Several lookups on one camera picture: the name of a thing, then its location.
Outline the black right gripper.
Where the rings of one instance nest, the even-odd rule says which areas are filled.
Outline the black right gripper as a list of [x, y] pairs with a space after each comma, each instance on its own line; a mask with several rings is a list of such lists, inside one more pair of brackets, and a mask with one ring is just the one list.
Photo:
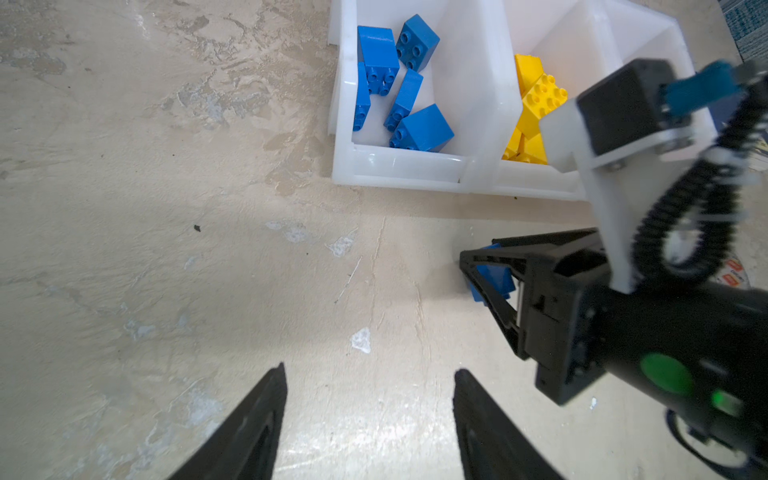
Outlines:
[[[463, 251], [459, 266], [491, 312], [513, 353], [537, 363], [535, 386], [562, 406], [603, 375], [595, 365], [591, 332], [596, 316], [589, 290], [610, 277], [596, 228], [492, 241], [496, 248]], [[501, 267], [520, 280], [516, 309], [479, 272]]]

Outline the white middle bin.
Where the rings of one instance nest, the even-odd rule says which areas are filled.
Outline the white middle bin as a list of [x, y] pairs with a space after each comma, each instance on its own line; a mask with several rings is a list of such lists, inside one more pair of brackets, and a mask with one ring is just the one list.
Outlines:
[[[695, 68], [678, 22], [631, 1], [507, 1], [515, 53], [538, 57], [558, 86], [576, 97], [636, 58], [667, 60], [679, 77]], [[484, 193], [581, 201], [577, 173], [498, 160]]]

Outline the blue brick top row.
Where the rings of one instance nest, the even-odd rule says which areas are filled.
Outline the blue brick top row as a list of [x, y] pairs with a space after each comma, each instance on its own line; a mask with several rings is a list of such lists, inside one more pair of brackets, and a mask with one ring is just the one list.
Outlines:
[[[498, 249], [498, 248], [501, 248], [501, 245], [498, 243], [494, 243], [485, 248]], [[516, 291], [516, 285], [512, 277], [511, 270], [508, 267], [479, 265], [477, 266], [476, 269], [478, 273], [487, 282], [489, 282], [491, 286], [495, 289], [495, 291], [501, 294], [505, 300], [509, 300], [512, 296], [512, 293]], [[475, 302], [480, 302], [485, 305], [485, 301], [483, 300], [483, 297], [478, 292], [477, 288], [469, 281], [467, 284], [470, 288], [473, 300]]]

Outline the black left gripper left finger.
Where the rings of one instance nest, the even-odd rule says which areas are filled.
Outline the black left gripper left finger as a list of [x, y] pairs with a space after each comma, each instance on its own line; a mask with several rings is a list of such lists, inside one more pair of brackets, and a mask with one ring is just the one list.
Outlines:
[[270, 369], [208, 440], [172, 475], [187, 479], [270, 479], [287, 401], [283, 364]]

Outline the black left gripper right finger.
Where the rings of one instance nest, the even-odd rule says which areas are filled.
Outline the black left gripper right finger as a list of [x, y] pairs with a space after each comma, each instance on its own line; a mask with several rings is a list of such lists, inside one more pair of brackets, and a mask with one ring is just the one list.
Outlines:
[[455, 372], [453, 414], [466, 479], [560, 479], [467, 369]]

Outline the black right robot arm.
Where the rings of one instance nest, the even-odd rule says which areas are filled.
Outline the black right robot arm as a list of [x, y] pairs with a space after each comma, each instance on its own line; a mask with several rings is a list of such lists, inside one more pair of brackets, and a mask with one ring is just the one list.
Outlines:
[[537, 389], [564, 405], [605, 374], [661, 403], [685, 449], [744, 453], [727, 479], [767, 475], [767, 294], [715, 281], [767, 127], [767, 68], [714, 62], [678, 78], [635, 59], [541, 126], [577, 171], [593, 228], [497, 239], [460, 269]]

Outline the blue tall brick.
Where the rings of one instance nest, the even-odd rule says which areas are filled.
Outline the blue tall brick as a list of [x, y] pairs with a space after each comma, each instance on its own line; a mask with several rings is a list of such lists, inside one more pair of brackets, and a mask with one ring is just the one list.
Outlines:
[[358, 54], [370, 94], [387, 96], [399, 73], [393, 31], [389, 28], [358, 26]]

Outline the tape roll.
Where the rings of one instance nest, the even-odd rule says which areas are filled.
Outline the tape roll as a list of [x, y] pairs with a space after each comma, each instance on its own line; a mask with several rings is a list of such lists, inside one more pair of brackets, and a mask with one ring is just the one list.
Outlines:
[[735, 255], [727, 257], [716, 280], [723, 285], [737, 289], [749, 289], [751, 287], [744, 265]]

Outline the long yellow brick bottom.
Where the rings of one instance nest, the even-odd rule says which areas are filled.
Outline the long yellow brick bottom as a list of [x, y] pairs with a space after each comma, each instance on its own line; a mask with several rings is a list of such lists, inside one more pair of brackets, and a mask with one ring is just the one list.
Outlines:
[[541, 120], [565, 104], [568, 98], [568, 91], [556, 84], [555, 77], [544, 73], [522, 97], [517, 129], [528, 139], [539, 135]]

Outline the white left bin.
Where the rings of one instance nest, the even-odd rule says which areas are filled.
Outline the white left bin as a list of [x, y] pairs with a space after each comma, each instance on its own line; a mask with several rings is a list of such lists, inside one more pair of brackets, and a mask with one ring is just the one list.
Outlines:
[[[390, 28], [420, 15], [441, 41], [427, 64], [417, 109], [435, 104], [454, 132], [438, 153], [389, 147], [383, 121], [391, 96], [376, 96], [353, 129], [360, 25]], [[334, 1], [328, 42], [338, 61], [328, 114], [332, 180], [341, 185], [488, 193], [522, 111], [514, 52], [501, 1]]]

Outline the small blue brick bottom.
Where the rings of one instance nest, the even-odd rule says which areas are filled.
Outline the small blue brick bottom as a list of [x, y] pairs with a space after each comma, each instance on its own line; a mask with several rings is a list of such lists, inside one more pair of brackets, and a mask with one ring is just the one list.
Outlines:
[[363, 62], [357, 64], [358, 67], [358, 88], [356, 94], [353, 131], [360, 131], [367, 119], [371, 108], [370, 86], [366, 75], [366, 67]]

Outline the dark blue upturned brick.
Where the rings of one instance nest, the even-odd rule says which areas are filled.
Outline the dark blue upturned brick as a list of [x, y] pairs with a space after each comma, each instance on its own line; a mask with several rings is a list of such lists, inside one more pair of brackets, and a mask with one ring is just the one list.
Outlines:
[[403, 24], [396, 43], [397, 57], [408, 69], [421, 72], [439, 42], [437, 33], [416, 14]]

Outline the white bin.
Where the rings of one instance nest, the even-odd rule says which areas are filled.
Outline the white bin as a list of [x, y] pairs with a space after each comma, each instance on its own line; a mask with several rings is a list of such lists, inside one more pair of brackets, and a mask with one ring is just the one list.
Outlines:
[[[427, 64], [417, 109], [435, 104], [454, 132], [438, 153], [389, 147], [383, 121], [391, 96], [376, 96], [353, 129], [360, 25], [390, 28], [420, 15], [441, 41]], [[514, 52], [501, 1], [334, 1], [328, 42], [338, 61], [328, 114], [332, 180], [341, 185], [488, 193], [522, 111]]]
[[[538, 57], [558, 86], [576, 97], [636, 58], [667, 60], [679, 77], [695, 68], [678, 22], [631, 1], [507, 1], [515, 53]], [[577, 173], [498, 160], [484, 193], [581, 201]]]

